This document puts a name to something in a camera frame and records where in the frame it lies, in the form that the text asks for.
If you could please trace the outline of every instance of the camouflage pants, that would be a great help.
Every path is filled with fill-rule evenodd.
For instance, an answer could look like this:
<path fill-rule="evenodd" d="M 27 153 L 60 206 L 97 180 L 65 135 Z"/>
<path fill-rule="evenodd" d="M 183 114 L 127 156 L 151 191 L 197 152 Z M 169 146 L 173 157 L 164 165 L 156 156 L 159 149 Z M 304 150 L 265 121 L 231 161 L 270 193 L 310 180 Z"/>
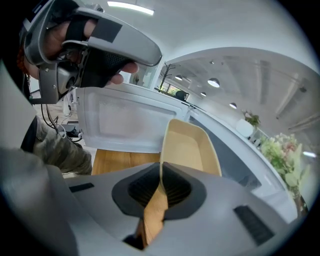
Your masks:
<path fill-rule="evenodd" d="M 80 144 L 72 142 L 67 137 L 62 138 L 38 117 L 33 154 L 41 158 L 45 164 L 60 168 L 62 173 L 90 175 L 92 171 L 91 154 Z"/>

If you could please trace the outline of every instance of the wooden table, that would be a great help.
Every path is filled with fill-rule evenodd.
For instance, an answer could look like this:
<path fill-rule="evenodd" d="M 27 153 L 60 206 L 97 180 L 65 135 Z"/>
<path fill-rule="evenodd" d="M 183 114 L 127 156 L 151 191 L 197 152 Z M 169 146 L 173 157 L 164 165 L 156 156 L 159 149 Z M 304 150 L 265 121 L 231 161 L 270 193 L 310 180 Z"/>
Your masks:
<path fill-rule="evenodd" d="M 160 153 L 132 153 L 98 149 L 92 168 L 92 175 L 120 171 L 147 163 L 160 161 Z M 147 246 L 163 228 L 163 218 L 168 209 L 168 200 L 159 185 L 149 204 L 144 209 L 144 245 Z"/>

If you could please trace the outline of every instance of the ceiling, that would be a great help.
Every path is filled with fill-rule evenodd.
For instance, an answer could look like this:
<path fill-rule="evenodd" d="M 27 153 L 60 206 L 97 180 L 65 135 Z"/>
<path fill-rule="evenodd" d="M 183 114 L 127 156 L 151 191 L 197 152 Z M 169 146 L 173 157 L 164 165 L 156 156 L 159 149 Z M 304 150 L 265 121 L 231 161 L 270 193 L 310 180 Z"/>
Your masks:
<path fill-rule="evenodd" d="M 308 143 L 320 142 L 320 77 L 300 62 L 270 51 L 232 47 L 207 50 L 171 65 L 175 69 L 168 78 L 181 89 L 198 96 L 205 92 L 205 101 L 225 106 L 234 102 L 238 112 L 259 115 L 262 127 L 279 122 Z M 209 85 L 210 78 L 217 78 L 220 88 Z"/>
<path fill-rule="evenodd" d="M 273 0 L 119 1 L 154 10 L 153 16 L 109 7 L 107 0 L 93 2 L 154 40 L 165 61 L 205 49 L 249 47 L 281 53 L 319 71 L 308 40 Z"/>

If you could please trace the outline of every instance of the black strap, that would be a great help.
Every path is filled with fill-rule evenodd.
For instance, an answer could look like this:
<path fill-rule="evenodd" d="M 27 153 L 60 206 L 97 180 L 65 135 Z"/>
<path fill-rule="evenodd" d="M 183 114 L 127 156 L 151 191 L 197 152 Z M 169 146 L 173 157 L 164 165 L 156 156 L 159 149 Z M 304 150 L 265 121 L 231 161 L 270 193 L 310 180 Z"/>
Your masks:
<path fill-rule="evenodd" d="M 65 40 L 85 41 L 87 38 L 84 35 L 85 25 L 89 17 L 76 15 L 72 18 L 66 31 Z"/>

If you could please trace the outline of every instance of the flower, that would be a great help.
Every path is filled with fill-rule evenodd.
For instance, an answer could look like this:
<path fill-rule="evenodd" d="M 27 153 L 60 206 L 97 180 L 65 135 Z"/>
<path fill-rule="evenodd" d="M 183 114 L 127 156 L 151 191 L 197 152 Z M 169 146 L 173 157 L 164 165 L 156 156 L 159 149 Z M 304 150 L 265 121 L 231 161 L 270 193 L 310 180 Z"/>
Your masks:
<path fill-rule="evenodd" d="M 301 168 L 302 144 L 298 144 L 294 134 L 283 133 L 261 141 L 261 153 L 280 174 L 290 195 L 294 199 L 300 197 L 299 185 L 310 172 L 309 165 Z"/>

